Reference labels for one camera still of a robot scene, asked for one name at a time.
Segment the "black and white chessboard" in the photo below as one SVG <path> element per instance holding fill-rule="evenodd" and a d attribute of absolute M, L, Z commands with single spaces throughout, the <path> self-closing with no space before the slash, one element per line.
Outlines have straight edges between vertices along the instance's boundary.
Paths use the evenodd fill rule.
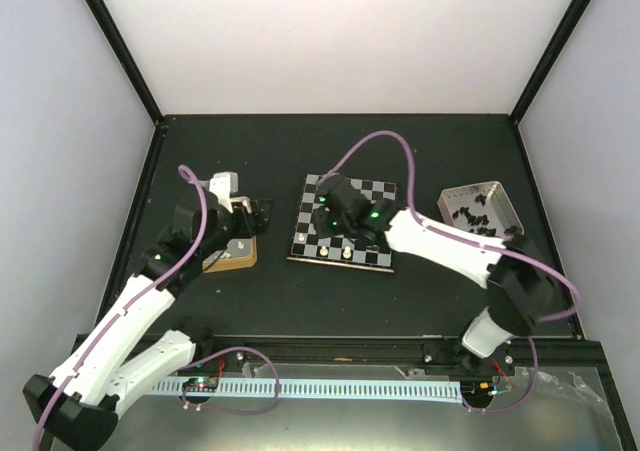
<path fill-rule="evenodd" d="M 305 177 L 287 258 L 292 261 L 391 273 L 393 253 L 356 233 L 356 224 L 331 210 L 318 193 L 318 174 Z"/>

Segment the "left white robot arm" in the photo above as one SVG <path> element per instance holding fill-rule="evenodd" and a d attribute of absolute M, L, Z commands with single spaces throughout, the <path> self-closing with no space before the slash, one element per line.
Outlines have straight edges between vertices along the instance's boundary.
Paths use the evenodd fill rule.
<path fill-rule="evenodd" d="M 210 255 L 264 234 L 273 202 L 203 192 L 179 203 L 173 222 L 143 256 L 141 269 L 82 344 L 48 375 L 33 375 L 23 396 L 36 423 L 33 449 L 51 434 L 73 450 L 98 450 L 120 418 L 166 376 L 221 361 L 210 328 L 184 319 L 139 354 L 150 326 L 204 272 Z"/>

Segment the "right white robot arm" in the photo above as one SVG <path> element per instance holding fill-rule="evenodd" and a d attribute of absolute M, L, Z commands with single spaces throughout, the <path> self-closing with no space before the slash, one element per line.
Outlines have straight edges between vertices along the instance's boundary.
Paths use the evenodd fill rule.
<path fill-rule="evenodd" d="M 555 291 L 539 268 L 537 247 L 523 235 L 507 241 L 476 237 L 438 223 L 390 199 L 368 199 L 340 174 L 319 181 L 312 222 L 320 238 L 342 235 L 381 250 L 414 255 L 471 280 L 486 291 L 485 308 L 454 350 L 457 367 L 476 374 L 499 346 L 528 337 Z"/>

